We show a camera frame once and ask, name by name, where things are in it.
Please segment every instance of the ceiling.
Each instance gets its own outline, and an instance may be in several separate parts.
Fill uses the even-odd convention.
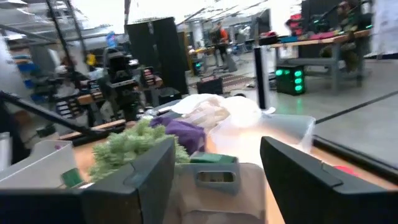
[[[54,40],[58,39],[55,26],[49,16],[48,7],[45,3],[45,0],[24,0],[24,2],[27,3],[26,7],[0,7],[0,23],[15,29],[22,30],[24,32],[38,34]],[[5,3],[4,1],[0,0],[0,6],[2,4]],[[63,2],[58,1],[58,4],[54,7],[54,11],[57,15],[57,21],[61,31],[63,32],[64,38],[73,39],[76,37],[77,34],[75,25],[66,5]],[[109,32],[109,30],[106,28],[107,26],[92,26],[85,15],[83,15],[79,10],[75,11],[75,15],[83,34],[107,34]],[[24,42],[24,40],[22,40],[23,38],[36,39],[31,35],[26,37],[25,35],[20,35],[9,30],[3,32],[3,34],[4,33],[9,39],[21,39],[20,42]]]

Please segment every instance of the green plant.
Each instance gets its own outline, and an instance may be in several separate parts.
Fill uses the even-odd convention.
[[[90,169],[92,182],[112,174],[170,136],[165,134],[165,126],[151,128],[149,123],[149,119],[142,119],[134,127],[120,134],[113,133],[106,142],[94,146],[95,164]],[[174,138],[175,162],[189,163],[185,148],[178,144],[178,137]]]

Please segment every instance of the green led light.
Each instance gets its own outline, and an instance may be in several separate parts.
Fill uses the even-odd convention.
[[[302,73],[301,71],[296,71],[296,72],[294,73],[294,76],[295,76],[295,77],[300,77],[301,75],[303,75],[303,73]]]
[[[296,86],[294,89],[295,89],[296,91],[301,91],[301,90],[303,89],[303,87],[300,86],[300,85],[298,85],[298,86]]]
[[[281,69],[276,70],[275,75],[281,75],[283,71]]]
[[[301,79],[301,78],[296,78],[295,80],[294,80],[294,83],[296,83],[296,84],[300,84],[300,83],[302,83],[303,82],[303,80]]]

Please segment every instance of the workbench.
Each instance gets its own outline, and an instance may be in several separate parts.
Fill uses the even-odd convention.
[[[103,124],[101,126],[101,128],[105,128],[107,125],[114,125],[114,123],[109,123],[109,124]],[[286,136],[283,135],[282,133],[277,133],[275,134],[275,132],[272,132],[272,135],[274,138],[277,138],[278,140],[282,141],[282,142],[286,142],[289,141],[289,138],[291,138],[290,136]],[[88,170],[89,168],[94,164],[94,157],[93,157],[93,146],[95,144],[98,144],[100,142],[103,142],[105,140],[101,140],[101,141],[96,141],[96,142],[92,142],[89,144],[85,144],[79,147],[75,147],[75,157],[76,157],[76,163],[77,166],[80,170],[80,174],[81,176],[86,180],[89,181],[89,175],[88,175]],[[251,142],[248,142],[248,146],[247,149],[250,149]],[[207,137],[207,142],[206,142],[206,151],[207,152],[212,152],[212,153],[217,153],[218,151],[220,151],[220,149],[218,149],[215,144],[213,143],[212,139]],[[252,157],[259,157],[259,150],[253,150],[253,152],[257,152],[256,153],[251,153],[250,156]],[[248,154],[250,152],[243,150],[242,151],[242,156],[247,158]],[[384,187],[385,189],[390,189],[390,190],[397,190],[398,186],[394,185],[391,182],[388,182],[387,180],[378,177],[370,172],[367,172],[347,161],[342,160],[339,157],[336,157],[332,154],[329,154],[325,151],[322,151],[322,149],[316,148],[316,147],[312,147],[312,150],[310,151],[310,154],[313,157],[316,157],[317,159],[322,160],[323,162],[326,162],[327,164],[331,165],[331,166],[345,166],[348,167],[350,169],[353,170],[353,172],[359,177],[362,178],[364,180],[367,180],[370,183],[379,185],[381,187]],[[268,224],[284,224],[284,220],[282,218],[282,215],[279,211],[278,205],[276,203],[276,200],[272,194],[272,191],[269,187],[269,185],[267,184],[267,187],[264,189],[266,191],[265,195],[266,195],[266,217],[267,217],[267,223]]]
[[[365,37],[370,35],[370,30],[362,30],[354,33],[356,40],[356,51],[359,57],[358,70],[356,72],[356,80],[357,85],[360,86],[362,82],[362,76],[364,71],[364,46],[366,45]],[[348,40],[348,35],[339,35],[336,37],[331,37],[327,39],[320,40],[303,40],[297,42],[289,42],[289,43],[278,43],[272,44],[270,47],[275,48],[275,60],[278,64],[288,63],[291,65],[320,65],[326,66],[329,68],[330,76],[331,76],[331,86],[334,94],[338,93],[340,81],[341,81],[341,72],[339,69],[339,61],[340,61],[340,48],[341,44]],[[332,46],[332,58],[288,58],[281,59],[279,55],[279,48],[281,47],[296,47],[296,46],[304,46],[304,45],[314,45],[314,44],[330,44]]]

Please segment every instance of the table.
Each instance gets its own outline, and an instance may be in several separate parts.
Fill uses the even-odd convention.
[[[163,80],[158,76],[156,76],[155,82],[156,82],[156,86],[155,86],[156,88],[162,86],[162,84],[163,84]],[[89,105],[89,104],[95,103],[93,97],[90,94],[79,96],[78,101],[81,105]]]
[[[358,71],[356,74],[357,85],[361,85],[362,75],[363,75],[363,56],[365,54],[363,48],[365,45],[364,37],[370,35],[370,30],[361,30],[354,33],[355,38],[357,39],[357,54],[359,55],[359,65]],[[330,68],[330,75],[332,79],[332,91],[337,94],[341,73],[339,71],[338,63],[340,61],[340,47],[341,43],[346,42],[348,40],[348,35],[339,35],[336,37],[331,37],[327,39],[321,40],[304,40],[298,42],[291,43],[278,43],[272,44],[270,47],[275,48],[275,60],[278,63],[289,63],[291,65],[321,65],[327,66]],[[313,44],[331,44],[332,45],[332,58],[290,58],[290,59],[280,59],[278,49],[280,47],[295,47],[295,46],[303,46],[303,45],[313,45]]]
[[[279,140],[281,139],[288,139],[288,136],[280,136]],[[97,142],[92,142],[83,146],[79,146],[75,148],[75,157],[76,157],[76,162],[77,166],[80,170],[80,174],[85,180],[89,180],[89,175],[88,175],[88,169],[94,164],[94,158],[93,158],[93,152],[92,148],[95,144],[98,144],[99,142],[103,142],[104,140],[97,141]],[[217,147],[213,144],[211,138],[207,139],[206,143],[207,151],[208,152],[215,152],[217,153],[218,149]],[[332,166],[346,166],[349,168],[352,168],[354,172],[358,175],[358,177],[367,180],[370,183],[379,185],[381,187],[384,187],[385,189],[391,189],[391,190],[396,190],[398,189],[397,185],[394,185],[393,183],[390,183],[372,173],[369,173],[359,167],[356,167],[353,164],[350,164],[349,162],[346,162],[339,157],[333,156],[325,151],[322,151],[321,149],[312,148],[311,155],[323,160],[324,162],[332,165]],[[265,189],[266,191],[266,215],[267,215],[267,220],[268,224],[284,224],[282,215],[280,214],[279,208],[277,206],[276,200],[272,194],[272,191],[267,184],[267,187]]]

